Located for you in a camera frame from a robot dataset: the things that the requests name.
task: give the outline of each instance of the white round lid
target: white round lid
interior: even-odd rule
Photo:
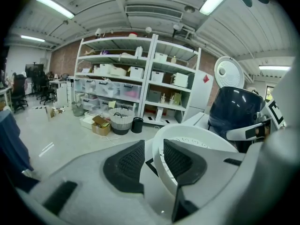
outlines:
[[[215,64],[215,79],[220,88],[243,88],[245,77],[240,64],[231,57],[221,57]]]

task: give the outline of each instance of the red sticker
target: red sticker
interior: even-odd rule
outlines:
[[[207,75],[205,75],[205,77],[203,78],[203,81],[204,81],[204,83],[206,83],[206,82],[208,82],[208,81],[209,81],[209,78],[208,78],[208,76],[207,76]]]

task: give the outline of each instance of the cable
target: cable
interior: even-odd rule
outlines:
[[[112,139],[109,139],[108,137],[106,137],[106,136],[101,136],[102,138],[103,137],[105,137],[106,139],[107,139],[107,141],[110,141],[113,145],[115,145],[116,146],[116,144],[115,143],[113,143],[111,140],[116,140],[116,139],[120,139],[120,137],[117,137],[117,138],[112,138]]]

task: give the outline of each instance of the bottle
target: bottle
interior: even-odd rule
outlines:
[[[176,56],[174,56],[172,59],[171,59],[171,63],[176,63]]]

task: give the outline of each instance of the gray floor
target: gray floor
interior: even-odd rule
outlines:
[[[121,143],[148,140],[154,137],[158,128],[144,125],[140,134],[129,131],[126,135],[116,135],[110,132],[107,137],[94,134],[91,130],[82,127],[79,117],[75,117],[72,111],[65,111],[51,118],[49,122],[38,123],[30,119],[28,110],[39,105],[35,97],[27,97],[29,107],[15,113],[15,119],[21,130],[20,138],[29,150],[30,163],[35,169],[34,177],[42,180],[54,171],[85,153],[109,148]],[[43,148],[50,143],[54,146],[41,157]]]

